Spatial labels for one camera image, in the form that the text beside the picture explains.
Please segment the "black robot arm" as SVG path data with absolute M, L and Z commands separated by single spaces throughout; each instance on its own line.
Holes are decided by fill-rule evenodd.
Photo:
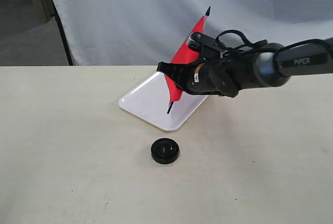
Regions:
M 199 57 L 189 64 L 160 62 L 157 71 L 176 88 L 190 95 L 235 97 L 245 89 L 284 85 L 292 76 L 332 73 L 332 39 L 309 39 L 282 46 L 267 40 L 250 42 L 237 30 L 228 30 L 243 41 L 228 47 L 219 38 L 200 32 L 186 45 Z

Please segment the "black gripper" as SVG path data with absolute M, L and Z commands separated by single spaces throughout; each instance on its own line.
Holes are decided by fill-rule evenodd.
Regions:
M 201 32 L 191 33 L 186 45 L 199 54 L 199 59 L 216 60 L 201 60 L 190 64 L 159 62 L 157 71 L 164 74 L 168 88 L 182 89 L 191 95 L 236 97 L 241 90 L 239 80 L 244 75 L 244 64 L 232 59 L 221 59 L 222 48 L 214 38 Z

